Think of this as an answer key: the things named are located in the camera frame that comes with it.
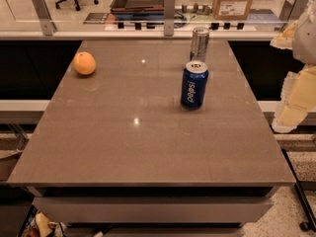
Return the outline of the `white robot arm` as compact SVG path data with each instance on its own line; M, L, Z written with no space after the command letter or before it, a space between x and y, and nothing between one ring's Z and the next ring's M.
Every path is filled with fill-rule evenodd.
M290 49L293 57L304 64L299 72L285 76L272 122L275 132L288 133L316 107L316 1L270 45Z

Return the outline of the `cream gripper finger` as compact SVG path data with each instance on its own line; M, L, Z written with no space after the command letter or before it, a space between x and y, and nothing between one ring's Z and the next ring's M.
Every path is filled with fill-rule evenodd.
M270 46L279 49L292 49L292 40L296 30L298 21L292 22L285 30L273 38Z
M316 107L316 66L305 65L298 73L289 71L284 78L280 102L272 127L275 132L296 129Z

